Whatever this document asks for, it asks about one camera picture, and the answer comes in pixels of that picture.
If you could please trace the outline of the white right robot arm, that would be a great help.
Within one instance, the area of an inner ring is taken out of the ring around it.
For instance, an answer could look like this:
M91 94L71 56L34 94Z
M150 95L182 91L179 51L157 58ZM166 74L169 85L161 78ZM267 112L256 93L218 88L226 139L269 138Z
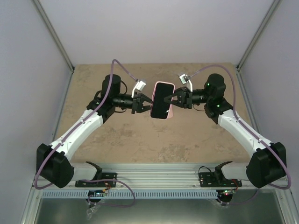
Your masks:
M238 179L262 188L287 175L284 145L266 139L237 114L224 98L226 85L223 76L211 74L204 88L195 90L187 75L181 75L180 79L185 86L166 96L164 101L184 109L204 104L206 115L228 131L250 156L249 163L227 161L218 165L214 175L216 184L226 186L232 179Z

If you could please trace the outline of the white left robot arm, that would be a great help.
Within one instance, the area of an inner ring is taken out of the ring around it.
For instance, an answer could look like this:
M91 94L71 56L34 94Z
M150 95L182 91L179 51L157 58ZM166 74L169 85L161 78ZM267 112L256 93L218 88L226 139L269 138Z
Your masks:
M51 144L41 144L36 152L36 175L34 187L39 177L49 181L49 185L66 187L72 181L88 182L98 186L102 182L102 168L92 162L71 164L71 159L80 145L97 128L101 127L116 111L130 109L132 114L151 109L152 100L141 91L145 87L144 80L137 80L132 93L121 94L124 82L115 74L107 75L102 82L102 89L97 91L86 110L75 124L60 138Z

